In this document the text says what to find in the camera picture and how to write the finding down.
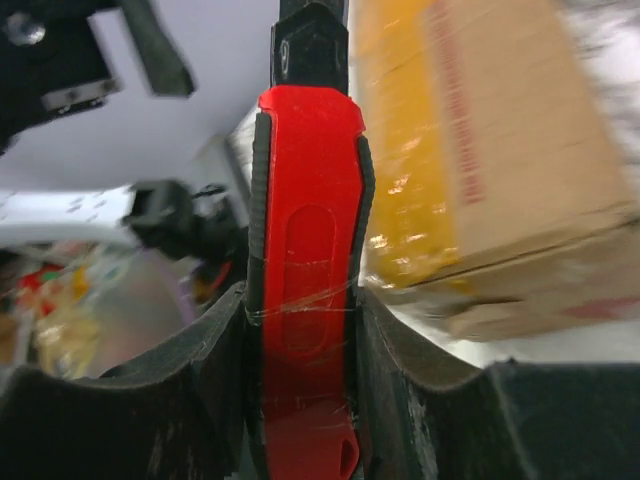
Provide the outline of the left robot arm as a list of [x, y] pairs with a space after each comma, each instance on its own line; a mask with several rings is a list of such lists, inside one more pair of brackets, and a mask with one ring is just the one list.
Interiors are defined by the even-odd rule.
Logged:
[[[121, 89], [90, 19], [119, 11], [150, 92], [187, 98], [196, 90], [185, 58], [149, 1], [4, 1], [1, 4], [1, 149], [24, 131], [95, 111]], [[1, 246], [67, 240], [156, 248], [172, 258], [213, 261], [238, 228], [230, 202], [200, 212], [204, 197], [178, 180], [75, 192], [1, 191]]]

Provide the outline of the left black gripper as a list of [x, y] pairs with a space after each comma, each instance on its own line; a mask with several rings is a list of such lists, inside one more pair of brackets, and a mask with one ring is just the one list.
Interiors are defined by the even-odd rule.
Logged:
[[119, 11], [150, 90], [187, 98], [195, 82], [150, 1], [4, 1], [1, 147], [23, 131], [101, 107], [120, 89], [90, 19]]

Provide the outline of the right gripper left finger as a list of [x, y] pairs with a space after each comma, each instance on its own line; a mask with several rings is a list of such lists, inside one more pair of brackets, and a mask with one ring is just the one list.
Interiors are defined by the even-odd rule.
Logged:
[[223, 479], [243, 435], [244, 287], [96, 379], [1, 373], [5, 479]]

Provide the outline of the red utility knife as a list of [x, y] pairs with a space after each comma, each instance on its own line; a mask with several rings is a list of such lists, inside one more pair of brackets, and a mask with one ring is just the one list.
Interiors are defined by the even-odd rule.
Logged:
[[375, 179], [349, 95], [344, 1], [283, 1], [252, 151], [247, 428], [265, 479], [348, 479], [349, 379]]

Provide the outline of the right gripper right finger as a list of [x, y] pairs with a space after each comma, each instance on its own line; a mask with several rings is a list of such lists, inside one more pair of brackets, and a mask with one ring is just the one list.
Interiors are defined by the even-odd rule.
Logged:
[[356, 310], [361, 458], [368, 479], [635, 479], [633, 364], [476, 368], [371, 292]]

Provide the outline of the brown cardboard express box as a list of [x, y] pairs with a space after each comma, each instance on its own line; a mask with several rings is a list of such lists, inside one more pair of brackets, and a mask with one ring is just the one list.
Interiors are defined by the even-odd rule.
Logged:
[[367, 282], [493, 341], [639, 316], [639, 200], [556, 1], [356, 1]]

